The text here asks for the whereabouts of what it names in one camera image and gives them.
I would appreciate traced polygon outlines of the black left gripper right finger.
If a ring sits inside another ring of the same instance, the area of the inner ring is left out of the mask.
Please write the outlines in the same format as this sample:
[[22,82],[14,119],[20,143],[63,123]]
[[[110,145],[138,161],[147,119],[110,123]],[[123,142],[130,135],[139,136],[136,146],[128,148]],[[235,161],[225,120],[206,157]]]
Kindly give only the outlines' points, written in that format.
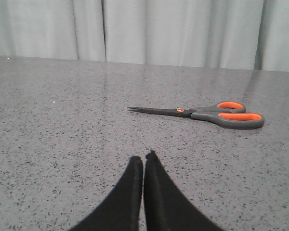
[[154,151],[146,155],[144,210],[148,231],[221,231],[177,188]]

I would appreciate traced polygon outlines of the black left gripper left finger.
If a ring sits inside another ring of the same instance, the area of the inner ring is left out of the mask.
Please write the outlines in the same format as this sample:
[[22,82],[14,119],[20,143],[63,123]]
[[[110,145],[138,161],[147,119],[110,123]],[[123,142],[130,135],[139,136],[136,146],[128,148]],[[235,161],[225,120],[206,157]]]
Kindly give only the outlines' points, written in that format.
[[143,163],[133,156],[109,195],[72,231],[137,231],[142,198]]

